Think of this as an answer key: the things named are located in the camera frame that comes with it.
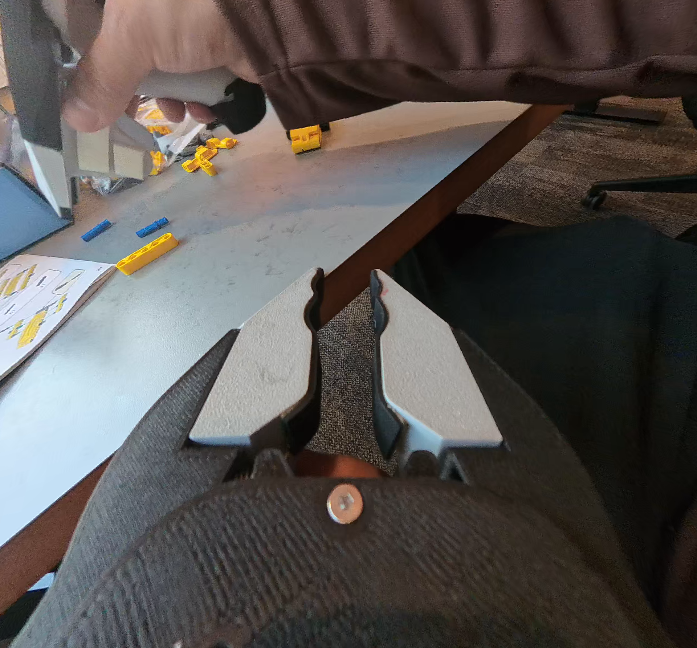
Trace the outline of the yellow five-hole beam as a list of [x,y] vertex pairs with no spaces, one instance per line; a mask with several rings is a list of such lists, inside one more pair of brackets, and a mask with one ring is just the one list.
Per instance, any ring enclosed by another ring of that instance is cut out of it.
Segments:
[[127,257],[119,260],[116,264],[116,268],[122,274],[130,276],[158,260],[166,253],[169,253],[178,245],[179,241],[171,233],[163,234]]

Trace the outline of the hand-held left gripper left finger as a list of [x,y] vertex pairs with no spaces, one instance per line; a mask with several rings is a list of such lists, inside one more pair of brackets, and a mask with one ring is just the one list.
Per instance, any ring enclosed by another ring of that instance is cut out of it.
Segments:
[[310,269],[244,322],[189,431],[193,443],[297,453],[313,438],[323,280]]

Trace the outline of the person's right forearm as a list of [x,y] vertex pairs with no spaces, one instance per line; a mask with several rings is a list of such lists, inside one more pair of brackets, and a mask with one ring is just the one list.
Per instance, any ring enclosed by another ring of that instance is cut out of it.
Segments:
[[216,0],[287,130],[400,102],[696,95],[696,0]]

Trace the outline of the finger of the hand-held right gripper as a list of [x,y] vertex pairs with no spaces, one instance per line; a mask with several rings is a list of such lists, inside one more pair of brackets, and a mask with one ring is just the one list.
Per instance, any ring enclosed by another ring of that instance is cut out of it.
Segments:
[[114,142],[111,145],[111,153],[113,159],[111,170],[114,177],[143,181],[151,173],[150,150]]
[[39,191],[61,219],[72,219],[80,199],[79,180],[111,173],[111,130],[85,133],[58,128],[49,144],[24,140]]

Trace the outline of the clear bag of mixed bricks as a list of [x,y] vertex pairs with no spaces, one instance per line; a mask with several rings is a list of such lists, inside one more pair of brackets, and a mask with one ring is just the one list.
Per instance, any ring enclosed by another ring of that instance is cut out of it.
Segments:
[[[186,115],[182,122],[171,121],[153,98],[140,96],[136,105],[127,111],[135,122],[143,126],[154,140],[151,149],[151,175],[163,173],[174,162],[191,159],[197,147],[204,146],[213,136],[212,130]],[[82,176],[77,179],[80,193],[93,191],[101,196],[116,194],[142,183],[127,177]]]

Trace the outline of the yellow panel brick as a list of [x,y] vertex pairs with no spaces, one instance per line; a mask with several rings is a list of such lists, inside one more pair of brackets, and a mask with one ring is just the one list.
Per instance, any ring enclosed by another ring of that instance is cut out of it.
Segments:
[[330,123],[321,122],[318,125],[286,130],[294,155],[302,155],[322,148],[323,135],[330,132]]

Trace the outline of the person's right hand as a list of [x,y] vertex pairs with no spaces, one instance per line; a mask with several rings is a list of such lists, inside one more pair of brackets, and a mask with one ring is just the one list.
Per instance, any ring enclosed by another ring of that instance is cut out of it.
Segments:
[[105,0],[100,31],[73,72],[65,121],[94,132],[133,112],[136,87],[152,71],[227,68],[258,83],[215,0]]

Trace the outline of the blue cardboard kit box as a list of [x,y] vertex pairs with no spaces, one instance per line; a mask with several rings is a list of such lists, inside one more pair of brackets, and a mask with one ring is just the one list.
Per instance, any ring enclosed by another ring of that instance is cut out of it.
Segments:
[[25,179],[1,166],[1,261],[57,234],[72,220],[59,217]]

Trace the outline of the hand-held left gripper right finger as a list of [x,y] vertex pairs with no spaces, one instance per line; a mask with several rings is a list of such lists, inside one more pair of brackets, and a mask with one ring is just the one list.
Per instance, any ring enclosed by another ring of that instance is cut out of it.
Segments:
[[371,272],[373,428],[401,476],[467,478],[458,454],[504,438],[451,326],[382,270]]

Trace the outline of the white instruction booklet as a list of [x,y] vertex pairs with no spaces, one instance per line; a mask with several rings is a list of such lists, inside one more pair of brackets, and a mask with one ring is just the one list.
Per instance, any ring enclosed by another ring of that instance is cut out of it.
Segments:
[[1,266],[1,379],[116,271],[114,264],[22,254]]

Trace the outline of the black office chair base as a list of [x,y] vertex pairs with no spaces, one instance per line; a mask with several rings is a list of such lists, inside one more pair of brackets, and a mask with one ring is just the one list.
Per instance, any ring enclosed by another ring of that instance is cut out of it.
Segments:
[[580,204],[586,209],[597,210],[607,194],[612,192],[696,194],[696,173],[600,181],[588,189]]

